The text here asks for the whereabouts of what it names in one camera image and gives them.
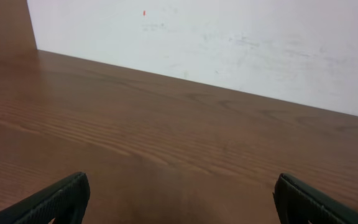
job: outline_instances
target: brown table surface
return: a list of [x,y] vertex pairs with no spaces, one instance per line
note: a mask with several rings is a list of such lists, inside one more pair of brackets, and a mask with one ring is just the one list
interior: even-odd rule
[[0,62],[0,210],[84,171],[84,223],[278,223],[289,172],[358,209],[358,117],[50,52]]

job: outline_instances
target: white wall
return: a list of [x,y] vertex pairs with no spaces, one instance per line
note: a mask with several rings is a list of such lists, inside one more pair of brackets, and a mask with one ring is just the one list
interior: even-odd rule
[[40,50],[358,115],[358,0],[28,3]]

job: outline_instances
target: wood grain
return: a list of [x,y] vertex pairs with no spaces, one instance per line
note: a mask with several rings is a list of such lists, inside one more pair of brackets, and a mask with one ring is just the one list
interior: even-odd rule
[[0,0],[0,60],[35,50],[26,0]]
[[358,117],[43,51],[0,63],[0,210],[74,171],[84,223],[278,223],[289,172],[358,209]]

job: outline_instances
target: wooden tabletop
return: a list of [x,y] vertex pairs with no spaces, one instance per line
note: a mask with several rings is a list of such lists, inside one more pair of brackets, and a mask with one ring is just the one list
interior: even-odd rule
[[0,62],[0,210],[76,171],[83,223],[278,223],[282,172],[358,209],[358,117],[43,51]]

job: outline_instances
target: wooden table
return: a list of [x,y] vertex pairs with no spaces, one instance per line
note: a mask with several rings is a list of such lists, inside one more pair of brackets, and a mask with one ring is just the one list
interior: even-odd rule
[[0,210],[75,171],[83,223],[278,223],[289,172],[358,209],[358,117],[43,51],[0,62]]

